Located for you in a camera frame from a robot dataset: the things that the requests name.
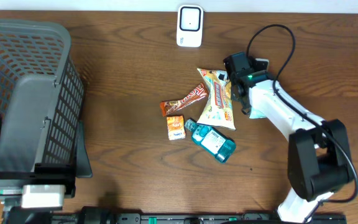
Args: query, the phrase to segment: small orange box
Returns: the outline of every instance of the small orange box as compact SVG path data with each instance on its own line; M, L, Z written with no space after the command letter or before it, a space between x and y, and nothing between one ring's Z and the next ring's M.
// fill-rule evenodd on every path
M167 126L169 140L184 139L186 137L183 116L167 117Z

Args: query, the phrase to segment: basket mesh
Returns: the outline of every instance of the basket mesh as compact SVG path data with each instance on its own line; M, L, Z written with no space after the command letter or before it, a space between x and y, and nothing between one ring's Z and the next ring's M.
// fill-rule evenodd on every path
M52 119L42 162L68 163L78 116L83 100L83 85L73 62L62 55L65 43L59 29L34 23L0 28L0 114L6 114L13 89L21 76L27 74L62 77L60 94ZM66 60L62 74L57 74L60 60Z
M84 89L73 62L68 60L43 162L68 163L80 115Z

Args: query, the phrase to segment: gray plastic basket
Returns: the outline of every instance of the gray plastic basket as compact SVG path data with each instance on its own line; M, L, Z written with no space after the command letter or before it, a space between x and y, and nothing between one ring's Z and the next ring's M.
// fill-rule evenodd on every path
M71 164L84 88L61 25L0 20L0 171Z

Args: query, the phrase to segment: snack bag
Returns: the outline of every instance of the snack bag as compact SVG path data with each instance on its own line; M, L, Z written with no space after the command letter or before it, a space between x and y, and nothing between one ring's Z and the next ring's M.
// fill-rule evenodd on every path
M209 88L209 96L197 123L236 130L231 105L231 82L227 77L227 72L200 68L198 71Z

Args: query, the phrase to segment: bottle cap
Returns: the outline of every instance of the bottle cap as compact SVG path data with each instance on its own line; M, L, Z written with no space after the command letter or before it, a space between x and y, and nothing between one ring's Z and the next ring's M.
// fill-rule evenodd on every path
M192 133L196 131L197 127L198 127L197 123L192 119L188 119L185 123L185 128L191 131Z
M218 153L215 155L215 158L222 163L225 163L227 159L233 154L234 150L236 149L236 144L230 140L227 139L226 142L222 145L221 149L218 151Z

